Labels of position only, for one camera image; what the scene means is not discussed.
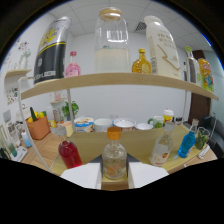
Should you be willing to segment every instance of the pink bottle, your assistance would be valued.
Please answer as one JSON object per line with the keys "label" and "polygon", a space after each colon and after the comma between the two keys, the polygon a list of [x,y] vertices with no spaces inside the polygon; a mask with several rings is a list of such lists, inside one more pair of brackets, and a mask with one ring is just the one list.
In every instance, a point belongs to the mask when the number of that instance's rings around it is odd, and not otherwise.
{"label": "pink bottle", "polygon": [[66,68],[66,78],[81,75],[81,69],[79,65],[75,62],[76,51],[71,51],[70,53],[70,64]]}

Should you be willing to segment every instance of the yellow liquid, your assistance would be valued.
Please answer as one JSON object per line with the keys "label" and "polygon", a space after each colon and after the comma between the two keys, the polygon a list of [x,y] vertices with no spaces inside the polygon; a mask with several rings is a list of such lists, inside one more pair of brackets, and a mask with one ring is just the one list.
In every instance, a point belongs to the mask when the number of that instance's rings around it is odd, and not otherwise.
{"label": "yellow liquid", "polygon": [[144,54],[140,53],[139,59],[133,63],[132,72],[151,74],[151,64],[146,60]]}

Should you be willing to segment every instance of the box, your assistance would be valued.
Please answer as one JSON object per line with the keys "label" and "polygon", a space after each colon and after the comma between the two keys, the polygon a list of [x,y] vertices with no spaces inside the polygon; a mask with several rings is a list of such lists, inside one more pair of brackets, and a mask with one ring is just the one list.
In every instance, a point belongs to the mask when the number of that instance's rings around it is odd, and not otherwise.
{"label": "box", "polygon": [[35,122],[26,121],[26,124],[33,139],[41,140],[50,132],[47,116]]}

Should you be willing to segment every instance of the blue bottle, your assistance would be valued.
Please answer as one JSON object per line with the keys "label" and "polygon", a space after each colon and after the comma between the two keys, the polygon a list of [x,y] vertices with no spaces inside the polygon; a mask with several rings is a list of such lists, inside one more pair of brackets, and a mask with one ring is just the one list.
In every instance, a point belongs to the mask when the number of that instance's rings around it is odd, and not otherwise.
{"label": "blue bottle", "polygon": [[192,147],[196,142],[195,134],[197,133],[198,120],[193,119],[190,131],[187,135],[184,136],[184,139],[181,143],[181,146],[178,150],[178,156],[182,158],[187,158],[190,154]]}
{"label": "blue bottle", "polygon": [[29,138],[28,138],[25,130],[23,130],[23,132],[21,133],[21,135],[22,135],[22,138],[23,138],[23,141],[24,141],[24,144],[26,145],[26,147],[27,148],[31,147],[32,144],[31,144],[31,142],[30,142],[30,140],[29,140]]}

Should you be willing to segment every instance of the blue liquid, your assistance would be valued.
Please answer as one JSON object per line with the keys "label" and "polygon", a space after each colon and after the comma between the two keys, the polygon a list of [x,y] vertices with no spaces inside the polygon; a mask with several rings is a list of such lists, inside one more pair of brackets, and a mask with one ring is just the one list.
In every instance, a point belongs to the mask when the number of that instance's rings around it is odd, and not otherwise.
{"label": "blue liquid", "polygon": [[180,156],[182,158],[187,158],[188,151],[195,144],[195,141],[196,141],[195,133],[190,131],[187,135],[184,136],[184,139],[183,139],[181,146],[177,153],[178,156]]}

